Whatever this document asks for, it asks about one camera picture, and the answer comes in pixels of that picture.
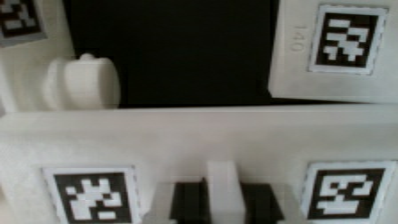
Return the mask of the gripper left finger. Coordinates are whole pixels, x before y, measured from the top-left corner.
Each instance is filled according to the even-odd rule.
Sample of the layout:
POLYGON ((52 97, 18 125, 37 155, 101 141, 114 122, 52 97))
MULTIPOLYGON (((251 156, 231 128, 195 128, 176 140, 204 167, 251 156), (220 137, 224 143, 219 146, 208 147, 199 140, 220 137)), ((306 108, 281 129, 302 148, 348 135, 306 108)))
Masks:
POLYGON ((176 183, 169 219, 176 224, 211 224, 206 179, 176 183))

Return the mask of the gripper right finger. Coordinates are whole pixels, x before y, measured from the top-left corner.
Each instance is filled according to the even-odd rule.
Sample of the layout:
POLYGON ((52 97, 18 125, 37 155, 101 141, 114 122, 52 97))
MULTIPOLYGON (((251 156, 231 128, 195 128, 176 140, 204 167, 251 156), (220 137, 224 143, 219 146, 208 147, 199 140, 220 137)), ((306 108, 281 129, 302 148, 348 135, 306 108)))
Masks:
POLYGON ((284 220, 284 215, 270 185, 243 183, 242 192, 247 208, 245 224, 277 224, 284 220))

